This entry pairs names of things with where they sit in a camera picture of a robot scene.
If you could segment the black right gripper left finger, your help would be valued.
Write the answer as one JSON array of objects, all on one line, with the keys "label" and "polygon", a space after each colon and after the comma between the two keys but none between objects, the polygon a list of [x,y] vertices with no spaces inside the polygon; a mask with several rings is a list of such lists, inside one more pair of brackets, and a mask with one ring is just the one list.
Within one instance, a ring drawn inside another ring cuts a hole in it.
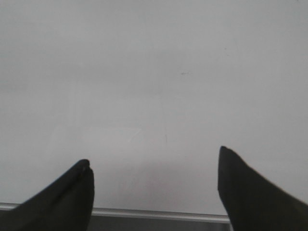
[{"label": "black right gripper left finger", "polygon": [[94,174],[79,160],[44,190],[0,218],[2,231],[85,231],[94,201]]}]

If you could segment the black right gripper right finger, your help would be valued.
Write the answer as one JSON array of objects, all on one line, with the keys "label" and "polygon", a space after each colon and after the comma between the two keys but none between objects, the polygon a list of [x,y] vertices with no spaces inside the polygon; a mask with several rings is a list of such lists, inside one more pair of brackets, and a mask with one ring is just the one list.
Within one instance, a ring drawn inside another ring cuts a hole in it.
[{"label": "black right gripper right finger", "polygon": [[235,231],[306,231],[308,205],[251,168],[222,146],[218,193]]}]

